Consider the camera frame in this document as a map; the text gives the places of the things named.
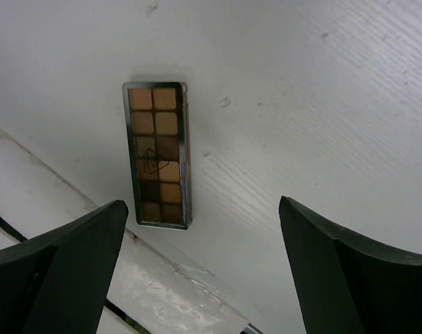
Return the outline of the eyeshadow palette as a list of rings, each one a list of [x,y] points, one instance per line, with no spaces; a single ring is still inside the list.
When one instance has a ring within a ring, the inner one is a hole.
[[[187,230],[193,221],[187,92],[178,81],[122,86],[138,225]]]

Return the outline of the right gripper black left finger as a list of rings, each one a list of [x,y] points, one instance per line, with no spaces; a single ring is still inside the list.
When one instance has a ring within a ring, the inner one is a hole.
[[[96,333],[128,217],[115,200],[0,250],[0,333]]]

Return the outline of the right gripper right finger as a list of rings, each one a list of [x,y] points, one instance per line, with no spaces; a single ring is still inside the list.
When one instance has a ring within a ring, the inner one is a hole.
[[[336,224],[292,198],[279,218],[307,333],[422,333],[422,255]]]

